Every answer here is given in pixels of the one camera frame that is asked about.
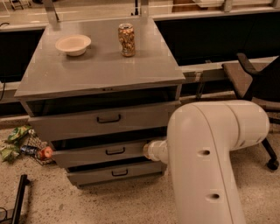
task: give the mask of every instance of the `black chair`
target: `black chair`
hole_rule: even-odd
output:
[[[238,99],[252,101],[266,112],[280,112],[280,57],[271,63],[251,63],[244,53],[237,53],[240,63],[224,63],[222,66],[231,80]],[[280,124],[280,120],[269,118],[270,123]],[[276,170],[279,166],[277,155],[267,139],[262,145],[271,159],[267,166]]]

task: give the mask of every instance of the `gray cabinet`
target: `gray cabinet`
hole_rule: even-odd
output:
[[[124,22],[135,28],[132,58],[121,55],[117,38]],[[79,57],[54,47],[72,33],[92,39]],[[165,169],[142,150],[165,138],[184,80],[151,18],[73,22],[46,27],[15,96],[70,182],[84,186]]]

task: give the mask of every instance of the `wire basket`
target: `wire basket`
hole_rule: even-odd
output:
[[[36,162],[38,162],[41,165],[54,164],[55,162],[51,158],[40,159],[38,156],[39,152],[47,146],[47,142],[42,142],[34,129],[30,129],[28,131],[28,134],[29,136],[27,139],[27,143],[24,146],[33,148],[34,151],[34,153],[30,153],[28,155],[31,156]]]

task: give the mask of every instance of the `bowl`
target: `bowl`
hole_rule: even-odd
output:
[[[55,47],[69,56],[82,55],[90,45],[91,39],[84,35],[70,35],[60,38]]]

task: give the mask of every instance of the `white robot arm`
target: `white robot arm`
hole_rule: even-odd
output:
[[[166,141],[144,147],[169,162],[180,224],[244,224],[229,151],[259,144],[269,118],[250,101],[195,102],[171,116]]]

